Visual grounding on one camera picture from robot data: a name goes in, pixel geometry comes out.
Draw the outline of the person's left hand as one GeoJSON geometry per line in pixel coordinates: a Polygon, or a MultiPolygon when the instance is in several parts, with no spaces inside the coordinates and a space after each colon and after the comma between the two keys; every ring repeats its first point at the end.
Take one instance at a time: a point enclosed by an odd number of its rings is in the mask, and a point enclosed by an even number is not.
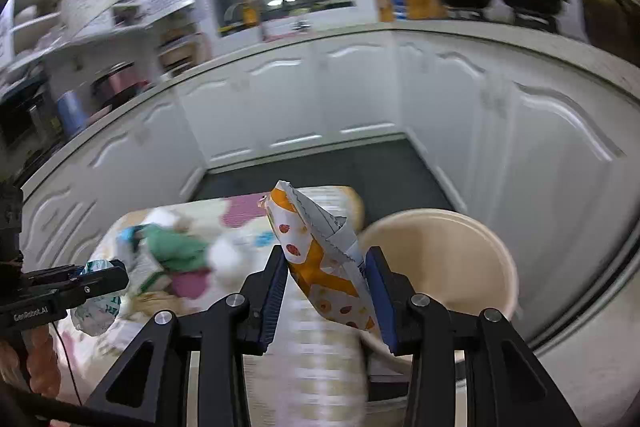
{"type": "MultiPolygon", "coordinates": [[[[39,326],[28,333],[30,346],[26,361],[29,388],[37,395],[56,398],[61,388],[58,354],[48,325],[39,326]]],[[[6,341],[1,341],[1,378],[14,387],[25,387],[20,360],[6,341]]]]}

